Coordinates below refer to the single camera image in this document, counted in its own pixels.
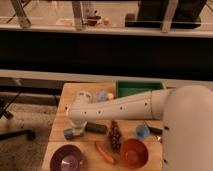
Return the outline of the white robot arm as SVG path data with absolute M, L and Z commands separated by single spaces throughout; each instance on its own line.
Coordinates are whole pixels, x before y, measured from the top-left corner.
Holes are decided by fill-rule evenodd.
M 159 119 L 162 171 L 213 171 L 213 90 L 205 86 L 146 91 L 98 103 L 81 91 L 67 115 L 80 130 L 91 120 Z

